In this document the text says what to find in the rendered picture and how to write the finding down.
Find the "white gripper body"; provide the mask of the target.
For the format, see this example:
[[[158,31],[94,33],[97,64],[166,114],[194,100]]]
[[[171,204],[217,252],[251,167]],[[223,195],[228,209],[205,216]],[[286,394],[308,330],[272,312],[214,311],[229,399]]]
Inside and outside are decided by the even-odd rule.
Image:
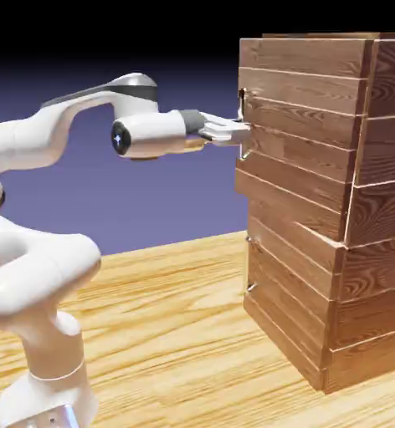
[[[230,120],[201,112],[204,126],[198,135],[217,146],[241,145],[249,138],[251,127],[241,120]]]

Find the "large wooden cabinet door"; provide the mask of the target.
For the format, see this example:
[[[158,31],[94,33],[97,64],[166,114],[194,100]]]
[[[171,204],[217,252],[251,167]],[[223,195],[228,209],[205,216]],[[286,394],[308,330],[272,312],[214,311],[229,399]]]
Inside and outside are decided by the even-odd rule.
[[[365,111],[372,41],[365,38],[243,38],[239,88],[252,125],[246,170],[264,157],[265,178],[322,211],[315,229],[342,240]]]

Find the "small wooden cabinet door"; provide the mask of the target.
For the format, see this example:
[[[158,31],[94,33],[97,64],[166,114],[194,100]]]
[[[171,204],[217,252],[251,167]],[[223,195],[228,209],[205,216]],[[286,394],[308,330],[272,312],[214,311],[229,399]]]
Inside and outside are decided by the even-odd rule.
[[[330,363],[330,338],[343,250],[291,217],[249,203],[250,276],[244,307],[317,390]]]

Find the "brown wooden cabinet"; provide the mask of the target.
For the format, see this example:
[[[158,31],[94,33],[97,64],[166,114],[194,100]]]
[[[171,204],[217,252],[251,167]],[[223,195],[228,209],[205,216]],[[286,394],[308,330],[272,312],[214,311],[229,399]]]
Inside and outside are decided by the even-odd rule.
[[[372,41],[365,111],[355,155],[342,240],[315,229],[322,211],[237,161],[235,187],[249,203],[264,203],[343,250],[330,338],[330,363],[321,391],[331,393],[395,369],[395,33],[265,34],[261,38],[365,38]]]

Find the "long curved metal handle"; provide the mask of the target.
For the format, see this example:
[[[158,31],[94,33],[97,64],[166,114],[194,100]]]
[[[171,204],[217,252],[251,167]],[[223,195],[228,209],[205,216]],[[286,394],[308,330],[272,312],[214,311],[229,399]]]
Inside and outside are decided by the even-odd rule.
[[[238,117],[237,117],[237,121],[239,123],[244,124],[244,104],[245,104],[245,92],[246,89],[242,88],[238,91],[238,102],[239,102],[239,107],[238,107]],[[250,148],[246,148],[244,146],[244,143],[240,143],[239,144],[239,160],[240,161],[245,161],[248,156],[251,153],[251,149]]]

